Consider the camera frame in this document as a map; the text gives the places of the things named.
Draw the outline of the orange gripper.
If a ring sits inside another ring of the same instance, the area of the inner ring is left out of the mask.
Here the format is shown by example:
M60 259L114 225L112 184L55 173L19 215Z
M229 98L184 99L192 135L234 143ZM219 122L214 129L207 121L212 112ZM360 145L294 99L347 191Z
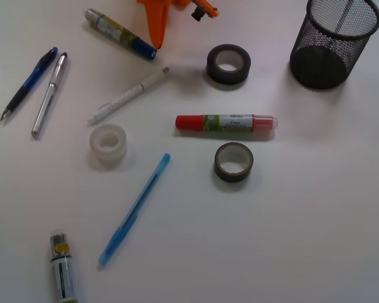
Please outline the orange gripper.
M148 22L148 31L152 45L155 49L162 47L165 35L165 29L167 25L167 17L169 13L169 7L171 5L170 0L137 0L138 4L142 4L145 7L145 12ZM191 14L196 21L200 21L204 15L209 18L216 18L219 16L219 11L216 7L213 7L206 0L172 0L173 5L178 8L184 8L192 2L196 4L196 9Z

